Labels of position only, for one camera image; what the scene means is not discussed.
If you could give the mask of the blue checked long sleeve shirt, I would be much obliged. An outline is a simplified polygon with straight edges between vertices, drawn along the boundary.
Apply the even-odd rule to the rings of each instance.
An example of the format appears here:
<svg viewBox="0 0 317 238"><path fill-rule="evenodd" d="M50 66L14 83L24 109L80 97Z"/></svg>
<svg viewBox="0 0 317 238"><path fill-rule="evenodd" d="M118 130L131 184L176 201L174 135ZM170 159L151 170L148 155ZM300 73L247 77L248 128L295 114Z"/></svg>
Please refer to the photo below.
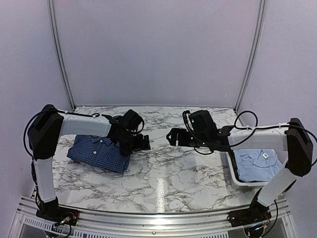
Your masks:
<svg viewBox="0 0 317 238"><path fill-rule="evenodd" d="M67 157L75 162L120 174L126 171L130 162L130 155L122 153L119 143L91 135L77 135Z"/></svg>

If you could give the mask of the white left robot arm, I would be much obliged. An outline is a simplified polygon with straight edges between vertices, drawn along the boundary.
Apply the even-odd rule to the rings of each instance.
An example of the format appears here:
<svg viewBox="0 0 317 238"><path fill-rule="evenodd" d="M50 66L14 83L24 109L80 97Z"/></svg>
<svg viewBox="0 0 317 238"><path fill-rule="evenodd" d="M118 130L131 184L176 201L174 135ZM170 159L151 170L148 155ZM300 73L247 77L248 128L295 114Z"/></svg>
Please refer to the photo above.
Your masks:
<svg viewBox="0 0 317 238"><path fill-rule="evenodd" d="M138 129L144 120L133 110L123 116L78 114L47 104L27 123L23 133L25 151L31 157L31 175L36 187L37 215L57 221L76 210L61 208L53 184L53 157L61 136L92 135L108 138L124 155L149 150L147 135Z"/></svg>

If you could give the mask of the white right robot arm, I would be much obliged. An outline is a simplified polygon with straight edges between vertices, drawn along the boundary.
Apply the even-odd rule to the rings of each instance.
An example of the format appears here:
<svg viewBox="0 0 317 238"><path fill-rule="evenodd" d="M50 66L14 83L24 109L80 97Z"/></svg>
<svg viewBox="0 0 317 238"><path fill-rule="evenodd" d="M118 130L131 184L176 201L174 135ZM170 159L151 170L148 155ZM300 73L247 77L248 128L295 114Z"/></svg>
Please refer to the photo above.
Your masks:
<svg viewBox="0 0 317 238"><path fill-rule="evenodd" d="M270 205L299 178L307 175L316 164L313 143L317 138L304 128L298 118L271 126L228 125L217 128L206 110L184 111L184 129L172 128L166 135L171 146L206 147L210 152L242 149L281 150L288 153L285 166L254 196L249 208L230 212L233 221L247 218L256 222L269 213Z"/></svg>

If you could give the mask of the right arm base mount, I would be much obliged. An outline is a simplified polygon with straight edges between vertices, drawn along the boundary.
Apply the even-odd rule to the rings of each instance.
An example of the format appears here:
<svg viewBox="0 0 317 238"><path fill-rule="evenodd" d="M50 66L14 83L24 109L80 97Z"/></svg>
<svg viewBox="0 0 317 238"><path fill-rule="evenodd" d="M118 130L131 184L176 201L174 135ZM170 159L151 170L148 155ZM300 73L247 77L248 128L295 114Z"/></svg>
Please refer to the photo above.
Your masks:
<svg viewBox="0 0 317 238"><path fill-rule="evenodd" d="M271 218L272 215L268 209L247 208L229 212L227 221L232 227L238 227L267 221Z"/></svg>

